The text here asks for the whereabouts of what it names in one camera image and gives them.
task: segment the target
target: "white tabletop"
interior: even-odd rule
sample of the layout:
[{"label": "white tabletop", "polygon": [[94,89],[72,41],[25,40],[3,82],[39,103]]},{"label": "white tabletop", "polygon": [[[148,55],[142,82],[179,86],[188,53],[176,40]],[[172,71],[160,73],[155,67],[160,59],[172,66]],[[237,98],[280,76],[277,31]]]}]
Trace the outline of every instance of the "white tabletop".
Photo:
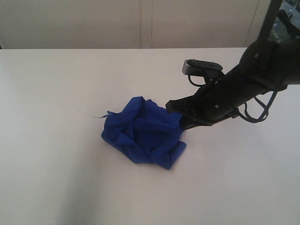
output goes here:
[{"label": "white tabletop", "polygon": [[164,106],[192,95],[185,59],[227,72],[243,51],[1,50],[1,224],[298,225],[300,86],[279,93],[263,123],[184,132],[170,171],[133,164],[93,118],[133,96]]}]

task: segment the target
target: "cloth fold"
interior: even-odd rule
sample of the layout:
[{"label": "cloth fold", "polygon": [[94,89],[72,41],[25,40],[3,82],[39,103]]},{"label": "cloth fold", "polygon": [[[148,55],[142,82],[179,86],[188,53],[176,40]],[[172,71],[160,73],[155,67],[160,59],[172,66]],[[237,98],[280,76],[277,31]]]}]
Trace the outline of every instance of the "cloth fold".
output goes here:
[{"label": "cloth fold", "polygon": [[102,138],[134,163],[170,170],[186,144],[179,141],[182,115],[168,114],[152,100],[133,97],[122,112],[107,115]]}]

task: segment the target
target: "white wall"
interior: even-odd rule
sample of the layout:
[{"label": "white wall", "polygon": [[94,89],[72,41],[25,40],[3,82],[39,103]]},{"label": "white wall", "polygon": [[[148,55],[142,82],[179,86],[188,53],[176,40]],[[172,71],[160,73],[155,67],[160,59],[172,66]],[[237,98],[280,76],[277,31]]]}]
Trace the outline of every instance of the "white wall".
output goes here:
[{"label": "white wall", "polygon": [[270,0],[1,0],[1,46],[242,47],[257,38],[269,3]]}]

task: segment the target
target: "blue towel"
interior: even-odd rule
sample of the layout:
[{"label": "blue towel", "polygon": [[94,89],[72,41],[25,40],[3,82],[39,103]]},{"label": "blue towel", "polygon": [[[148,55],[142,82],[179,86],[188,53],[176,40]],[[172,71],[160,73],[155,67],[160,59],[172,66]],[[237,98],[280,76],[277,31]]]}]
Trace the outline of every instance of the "blue towel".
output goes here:
[{"label": "blue towel", "polygon": [[102,138],[134,163],[170,170],[186,147],[179,141],[182,115],[168,114],[151,100],[133,97],[122,112],[108,113]]}]

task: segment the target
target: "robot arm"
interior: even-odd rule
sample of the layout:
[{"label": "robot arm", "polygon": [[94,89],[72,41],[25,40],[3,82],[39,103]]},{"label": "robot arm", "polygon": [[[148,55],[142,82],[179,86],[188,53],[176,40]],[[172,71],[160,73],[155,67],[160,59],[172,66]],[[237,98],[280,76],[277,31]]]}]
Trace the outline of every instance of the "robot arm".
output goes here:
[{"label": "robot arm", "polygon": [[[192,96],[171,100],[166,104],[168,112],[183,115],[183,129],[211,126],[228,118],[241,116],[258,123],[268,116],[268,110],[279,91],[290,84],[300,84],[300,38],[276,43],[268,40],[255,41],[244,52],[239,64],[226,75],[216,63],[186,60],[182,69],[190,76],[204,77],[205,84]],[[267,105],[256,98],[259,94],[273,91]],[[258,118],[247,113],[247,101],[255,100],[264,108]],[[245,104],[245,115],[238,107]]]}]

